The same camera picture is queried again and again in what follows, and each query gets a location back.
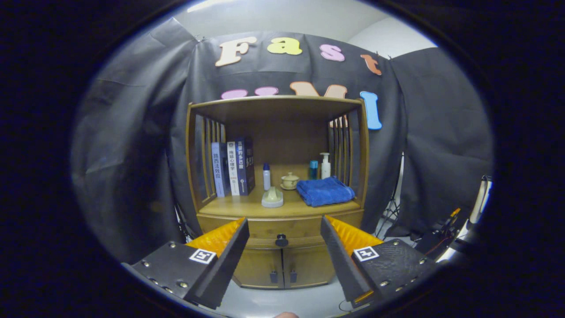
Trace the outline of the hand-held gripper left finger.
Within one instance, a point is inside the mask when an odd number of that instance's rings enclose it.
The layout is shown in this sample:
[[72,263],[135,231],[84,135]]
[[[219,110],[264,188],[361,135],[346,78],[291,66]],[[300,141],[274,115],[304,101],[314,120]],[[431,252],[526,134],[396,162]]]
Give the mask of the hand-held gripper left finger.
[[250,236],[248,219],[228,222],[189,243],[170,240],[122,266],[151,288],[209,309],[222,303]]

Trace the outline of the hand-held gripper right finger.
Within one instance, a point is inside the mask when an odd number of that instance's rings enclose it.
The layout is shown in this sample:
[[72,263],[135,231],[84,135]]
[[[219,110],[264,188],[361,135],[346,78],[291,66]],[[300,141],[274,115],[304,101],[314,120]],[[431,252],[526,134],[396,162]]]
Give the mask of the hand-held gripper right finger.
[[345,300],[354,308],[383,307],[426,286],[437,263],[402,240],[384,242],[331,216],[320,223]]

